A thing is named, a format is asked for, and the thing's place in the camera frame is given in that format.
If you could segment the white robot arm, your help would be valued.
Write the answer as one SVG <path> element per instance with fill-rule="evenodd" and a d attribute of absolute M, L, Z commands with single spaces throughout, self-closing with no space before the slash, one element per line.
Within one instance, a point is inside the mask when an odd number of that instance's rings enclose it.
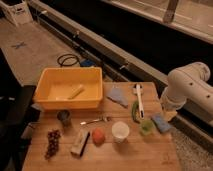
<path fill-rule="evenodd" d="M 213 87 L 207 83 L 210 75 L 209 67 L 203 62 L 171 70 L 167 76 L 168 85 L 160 97 L 164 119 L 171 121 L 187 100 L 213 115 Z"/>

